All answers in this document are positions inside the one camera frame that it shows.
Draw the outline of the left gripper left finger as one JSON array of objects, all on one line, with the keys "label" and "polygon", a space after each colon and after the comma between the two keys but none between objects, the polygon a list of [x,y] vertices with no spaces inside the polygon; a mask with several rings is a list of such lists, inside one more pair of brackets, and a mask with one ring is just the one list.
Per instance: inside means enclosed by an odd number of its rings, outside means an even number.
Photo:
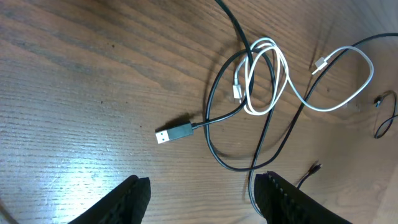
[{"label": "left gripper left finger", "polygon": [[150,178],[131,175],[70,223],[140,224],[150,198]]}]

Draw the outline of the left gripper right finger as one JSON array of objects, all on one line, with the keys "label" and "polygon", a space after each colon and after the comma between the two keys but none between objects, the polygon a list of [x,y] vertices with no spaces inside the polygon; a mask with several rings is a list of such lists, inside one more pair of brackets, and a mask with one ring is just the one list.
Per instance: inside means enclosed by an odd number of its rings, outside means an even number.
[{"label": "left gripper right finger", "polygon": [[349,222],[273,171],[256,175],[254,199],[269,224],[343,224]]}]

